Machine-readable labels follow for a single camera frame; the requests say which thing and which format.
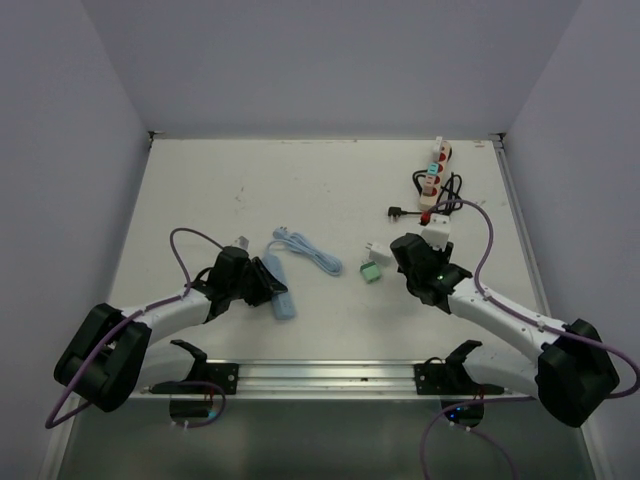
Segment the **green plug adapter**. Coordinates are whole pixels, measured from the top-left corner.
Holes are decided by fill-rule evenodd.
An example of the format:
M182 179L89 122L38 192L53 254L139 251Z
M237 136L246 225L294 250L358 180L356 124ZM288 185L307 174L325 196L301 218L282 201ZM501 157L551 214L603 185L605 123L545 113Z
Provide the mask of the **green plug adapter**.
M359 273L367 284L377 282L382 278L382 271L375 261L367 261L361 264Z

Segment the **light blue power strip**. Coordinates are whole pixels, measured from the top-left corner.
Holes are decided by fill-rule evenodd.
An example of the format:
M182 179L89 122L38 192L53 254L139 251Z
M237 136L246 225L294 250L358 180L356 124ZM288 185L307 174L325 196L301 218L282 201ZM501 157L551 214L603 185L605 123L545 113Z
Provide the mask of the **light blue power strip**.
M288 286L280 259L272 253L266 253L262 259L269 272L282 284ZM296 316L296 309L289 290L271 299L274 316L277 320L291 320Z

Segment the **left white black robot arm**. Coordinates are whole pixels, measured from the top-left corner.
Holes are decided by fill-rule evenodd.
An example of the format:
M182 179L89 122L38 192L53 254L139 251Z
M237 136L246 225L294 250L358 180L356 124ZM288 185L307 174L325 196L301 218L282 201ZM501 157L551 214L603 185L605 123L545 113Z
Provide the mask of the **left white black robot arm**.
M58 360L54 379L104 412L119 408L134 390L158 383L174 381L185 392L197 392L208 379L204 353L175 340L176 350L161 360L151 346L216 319L235 300L257 307L287 291L260 258L227 246L184 293L130 310L93 307Z

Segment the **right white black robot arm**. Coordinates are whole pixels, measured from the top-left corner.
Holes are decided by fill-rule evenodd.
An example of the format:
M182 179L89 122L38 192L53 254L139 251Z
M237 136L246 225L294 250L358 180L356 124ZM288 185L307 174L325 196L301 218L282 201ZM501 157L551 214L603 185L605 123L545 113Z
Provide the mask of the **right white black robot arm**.
M410 294L423 304L467 320L509 345L501 351L467 340L441 363L414 368L421 393L497 395L504 390L539 401L556 420L581 426L619 385L619 375L590 323L566 324L487 290L451 262L451 244L432 248L418 234L394 240L390 250Z

